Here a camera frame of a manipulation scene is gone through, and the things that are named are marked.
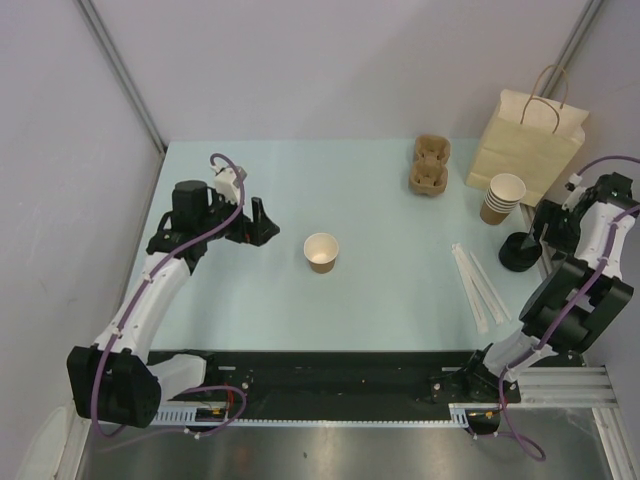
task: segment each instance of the paper bag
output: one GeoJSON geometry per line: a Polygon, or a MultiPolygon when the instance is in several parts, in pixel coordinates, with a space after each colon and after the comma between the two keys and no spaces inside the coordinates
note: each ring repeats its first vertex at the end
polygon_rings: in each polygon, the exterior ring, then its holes
{"type": "MultiPolygon", "coordinates": [[[[533,87],[537,89],[542,75],[533,87]]],[[[584,143],[581,125],[589,112],[527,93],[503,90],[467,176],[470,187],[486,190],[499,173],[512,173],[527,186],[522,203],[538,204],[584,143]]]]}

